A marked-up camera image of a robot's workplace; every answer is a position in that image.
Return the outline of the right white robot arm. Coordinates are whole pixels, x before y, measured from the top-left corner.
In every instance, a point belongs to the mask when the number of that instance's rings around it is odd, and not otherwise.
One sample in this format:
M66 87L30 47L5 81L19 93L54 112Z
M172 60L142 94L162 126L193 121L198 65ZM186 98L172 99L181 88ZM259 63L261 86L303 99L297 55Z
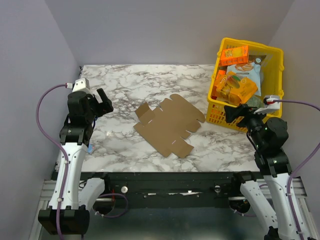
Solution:
M281 101L271 97L264 108L241 104L238 107L225 106L225 121L232 123L242 117L237 124L247 128L247 137L255 147L255 163L268 187L272 201L263 195L252 173L241 172L230 183L230 191L249 201L259 220L266 240L310 240L311 233L304 223L294 193L293 172L288 156L282 146L287 141L287 123L278 117L266 122L266 114L281 107Z

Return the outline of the brown cardboard box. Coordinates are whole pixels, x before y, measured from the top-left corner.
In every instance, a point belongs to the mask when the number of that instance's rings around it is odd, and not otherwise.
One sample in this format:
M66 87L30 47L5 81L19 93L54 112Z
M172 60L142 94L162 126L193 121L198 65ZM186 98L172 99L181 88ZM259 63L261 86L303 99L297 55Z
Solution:
M165 98L153 110L145 102L135 113L139 122L134 129L165 158L188 156L194 147L185 140L205 122L204 114L179 94Z

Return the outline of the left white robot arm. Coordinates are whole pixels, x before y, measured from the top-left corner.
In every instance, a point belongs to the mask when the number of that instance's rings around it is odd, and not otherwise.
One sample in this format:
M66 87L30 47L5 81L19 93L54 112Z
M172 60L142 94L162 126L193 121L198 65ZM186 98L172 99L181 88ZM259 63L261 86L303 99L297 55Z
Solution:
M59 132L59 141L47 133L44 136L59 148L60 162L53 195L45 210L38 213L38 221L51 235L62 240L66 235L84 236L90 224L90 210L98 197L110 194L111 185L102 178L88 179L79 189L82 166L97 118L111 113L114 108L102 88L101 99L83 90L67 96L68 114Z

